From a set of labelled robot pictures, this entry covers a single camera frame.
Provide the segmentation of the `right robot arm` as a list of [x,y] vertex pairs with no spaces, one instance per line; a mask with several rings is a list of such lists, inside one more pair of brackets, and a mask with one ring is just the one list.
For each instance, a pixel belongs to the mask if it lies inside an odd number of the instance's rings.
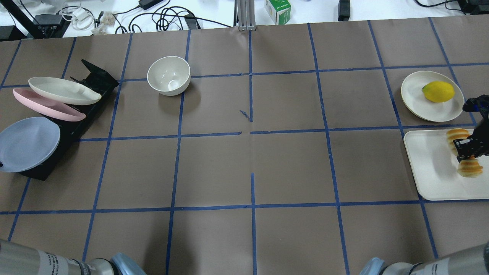
[[[468,99],[465,112],[482,120],[473,130],[425,130],[405,135],[405,148],[423,198],[430,201],[487,199],[488,95]],[[424,263],[386,264],[372,258],[362,275],[487,275],[488,243]]]

